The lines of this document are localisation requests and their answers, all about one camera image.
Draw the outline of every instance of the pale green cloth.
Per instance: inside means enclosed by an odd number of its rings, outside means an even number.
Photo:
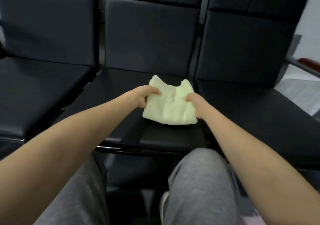
[[[194,90],[188,80],[183,80],[178,87],[167,85],[157,75],[149,85],[158,88],[161,95],[150,94],[142,116],[162,124],[188,125],[197,123],[196,110],[191,102],[186,102],[188,94]]]

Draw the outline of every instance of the forearm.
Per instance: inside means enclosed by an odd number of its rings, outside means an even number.
[[[0,223],[32,224],[135,107],[130,94],[124,94],[62,120],[2,160]]]
[[[320,221],[317,191],[269,146],[207,105],[204,120],[267,224]]]

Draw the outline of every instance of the black chair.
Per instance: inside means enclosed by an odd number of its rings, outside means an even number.
[[[273,89],[306,0],[210,0],[198,92],[296,167],[320,167],[320,124]]]
[[[0,0],[0,159],[35,134],[97,72],[97,0]]]
[[[105,64],[96,79],[59,117],[94,107],[148,84],[187,78],[201,0],[105,0]],[[198,124],[162,125],[134,110],[98,150],[137,155],[180,155],[206,143]]]

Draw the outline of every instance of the hand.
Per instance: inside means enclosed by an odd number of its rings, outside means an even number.
[[[137,87],[130,91],[130,93],[133,95],[134,100],[137,103],[137,107],[139,108],[145,108],[146,107],[146,97],[151,94],[161,94],[160,90],[152,87],[150,85],[144,85]]]
[[[190,93],[186,97],[186,101],[191,101],[195,107],[195,116],[198,119],[203,119],[206,115],[207,107],[210,107],[208,102],[197,93]]]

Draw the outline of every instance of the leg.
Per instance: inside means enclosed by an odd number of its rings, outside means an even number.
[[[107,225],[107,171],[93,152],[34,225]]]
[[[193,150],[179,162],[168,181],[164,225],[237,223],[234,184],[216,151]]]

